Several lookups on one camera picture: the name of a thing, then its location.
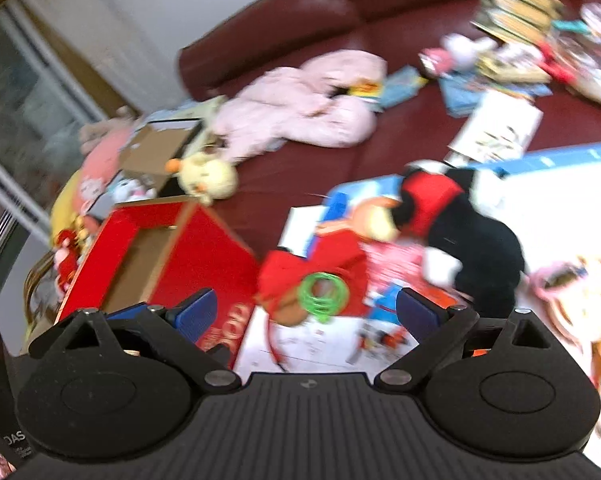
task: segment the pink plush toy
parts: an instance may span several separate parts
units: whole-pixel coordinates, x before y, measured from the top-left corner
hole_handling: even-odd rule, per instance
[[[116,113],[118,117],[86,124],[80,129],[78,139],[80,140],[80,152],[83,155],[88,155],[109,132],[123,130],[133,125],[135,119],[129,107],[122,106],[116,110]]]
[[[87,155],[80,169],[80,184],[76,188],[72,207],[83,216],[84,228],[93,235],[99,224],[86,216],[94,201],[104,193],[107,184],[119,171],[118,155],[132,135],[133,126],[112,130]]]

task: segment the black and red plush toy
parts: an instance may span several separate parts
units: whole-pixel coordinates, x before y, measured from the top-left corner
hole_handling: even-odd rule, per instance
[[[457,169],[423,161],[405,167],[401,202],[376,206],[370,238],[390,241],[400,232],[421,238],[423,277],[454,289],[485,317],[507,317],[525,271],[521,244],[491,217],[501,199],[500,178],[489,170]]]

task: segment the fabric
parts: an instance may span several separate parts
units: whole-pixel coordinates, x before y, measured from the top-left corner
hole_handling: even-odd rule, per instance
[[[107,0],[23,0],[138,110],[169,108],[185,98],[170,60],[163,59]]]
[[[401,195],[408,194],[414,200],[414,215],[407,229],[418,237],[427,237],[434,220],[461,193],[461,186],[445,175],[419,172],[407,177]]]
[[[329,95],[352,82],[384,76],[385,62],[359,50],[320,56],[301,69],[276,68],[218,112],[212,128],[226,143],[220,156],[235,164],[265,152],[276,139],[326,148],[357,144],[372,133],[373,112],[358,97]]]
[[[109,132],[95,147],[80,169],[80,184],[76,186],[72,206],[79,215],[85,215],[96,199],[104,193],[107,184],[119,171],[118,155],[132,135],[132,127]],[[85,228],[95,234],[100,225],[85,216]]]
[[[279,306],[282,297],[315,272],[327,272],[341,278],[349,288],[347,306],[342,316],[360,316],[367,293],[367,256],[358,237],[349,230],[319,237],[309,258],[287,251],[270,252],[258,276],[258,294],[269,314]]]
[[[50,247],[54,246],[56,236],[63,229],[71,229],[74,223],[74,218],[77,216],[72,201],[78,189],[80,183],[80,170],[76,171],[69,180],[65,187],[56,198],[56,202],[52,206],[52,212],[50,214],[50,224],[52,231],[50,233]]]

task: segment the cardboard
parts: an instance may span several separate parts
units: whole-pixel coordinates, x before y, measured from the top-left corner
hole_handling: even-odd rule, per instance
[[[254,309],[258,262],[215,214],[188,196],[117,206],[80,266],[57,320],[94,306],[112,313],[141,301],[176,306],[212,287],[216,321],[199,339],[225,343],[232,361]]]
[[[136,178],[145,187],[160,193],[172,178],[171,173],[165,171],[165,164],[171,158],[181,158],[201,128],[201,121],[191,128],[158,131],[151,125],[143,127],[120,152],[120,170],[126,178]]]

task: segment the pink blanket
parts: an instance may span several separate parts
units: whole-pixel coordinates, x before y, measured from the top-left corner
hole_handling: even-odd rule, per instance
[[[267,72],[218,112],[212,127],[225,140],[222,158],[236,164],[263,153],[276,139],[326,148],[365,140],[376,125],[369,106],[358,97],[329,95],[336,88],[381,81],[385,74],[383,59],[360,50],[338,50],[300,68]]]

